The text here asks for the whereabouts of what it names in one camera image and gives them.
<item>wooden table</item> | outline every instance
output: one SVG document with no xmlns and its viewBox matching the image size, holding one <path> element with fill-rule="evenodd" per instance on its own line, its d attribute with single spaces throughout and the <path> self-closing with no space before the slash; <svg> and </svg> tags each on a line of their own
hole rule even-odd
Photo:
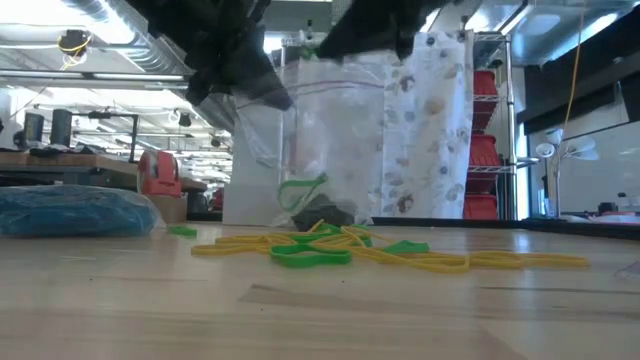
<svg viewBox="0 0 640 360">
<path fill-rule="evenodd" d="M 450 253 L 586 256 L 590 269 L 432 274 L 356 259 L 292 270 L 194 258 L 196 241 L 0 240 L 0 359 L 637 359 L 640 243 L 525 231 L 381 228 Z"/>
<path fill-rule="evenodd" d="M 26 153 L 0 153 L 0 173 L 62 180 L 66 184 L 136 188 L 137 167 L 100 155 L 36 157 Z M 181 178 L 184 192 L 201 193 L 207 184 Z"/>
</svg>

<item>blue object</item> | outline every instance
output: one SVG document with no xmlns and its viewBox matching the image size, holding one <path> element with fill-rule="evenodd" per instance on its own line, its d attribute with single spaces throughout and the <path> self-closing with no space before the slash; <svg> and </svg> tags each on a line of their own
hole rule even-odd
<svg viewBox="0 0 640 360">
<path fill-rule="evenodd" d="M 142 236 L 158 210 L 137 193 L 81 185 L 0 188 L 0 235 Z"/>
</svg>

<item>table surface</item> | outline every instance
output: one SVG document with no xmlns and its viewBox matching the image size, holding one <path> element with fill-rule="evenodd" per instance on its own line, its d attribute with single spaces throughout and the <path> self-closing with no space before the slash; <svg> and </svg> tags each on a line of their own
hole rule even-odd
<svg viewBox="0 0 640 360">
<path fill-rule="evenodd" d="M 433 250 L 557 252 L 589 269 L 433 274 L 363 259 L 293 270 L 197 240 L 1 239 L 0 359 L 637 359 L 640 242 L 520 230 L 376 228 Z"/>
<path fill-rule="evenodd" d="M 126 161 L 110 159 L 101 155 L 60 154 L 51 157 L 31 156 L 27 153 L 0 153 L 0 165 L 5 166 L 60 166 L 60 167 L 95 167 L 116 173 L 135 176 L 138 168 Z M 181 178 L 183 190 L 207 190 L 207 184 L 190 178 Z"/>
</svg>

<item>plastic bag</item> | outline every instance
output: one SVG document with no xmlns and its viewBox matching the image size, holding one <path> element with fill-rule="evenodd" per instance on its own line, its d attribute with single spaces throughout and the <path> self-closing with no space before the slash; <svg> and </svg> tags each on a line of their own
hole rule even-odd
<svg viewBox="0 0 640 360">
<path fill-rule="evenodd" d="M 143 236 L 164 222 L 137 193 L 80 185 L 0 188 L 0 235 Z"/>
<path fill-rule="evenodd" d="M 334 225 L 368 222 L 372 167 L 382 140 L 382 65 L 300 61 L 280 75 L 295 103 L 291 109 L 259 101 L 238 105 L 255 161 L 278 172 L 274 195 L 281 213 L 272 225 L 320 218 Z"/>
</svg>

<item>red storage bin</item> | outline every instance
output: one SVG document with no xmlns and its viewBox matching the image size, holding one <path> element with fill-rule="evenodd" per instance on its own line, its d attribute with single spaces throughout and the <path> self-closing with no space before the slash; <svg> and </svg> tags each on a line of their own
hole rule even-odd
<svg viewBox="0 0 640 360">
<path fill-rule="evenodd" d="M 498 220 L 498 200 L 492 195 L 466 195 L 465 220 Z"/>
<path fill-rule="evenodd" d="M 471 135 L 469 167 L 502 165 L 496 151 L 496 138 L 491 135 Z M 493 189 L 497 173 L 467 173 L 467 193 L 487 193 Z"/>
<path fill-rule="evenodd" d="M 481 96 L 498 95 L 498 89 L 496 89 L 496 76 L 491 71 L 476 71 L 473 73 L 473 130 L 484 131 L 493 112 L 498 105 L 497 98 L 482 99 Z"/>
</svg>

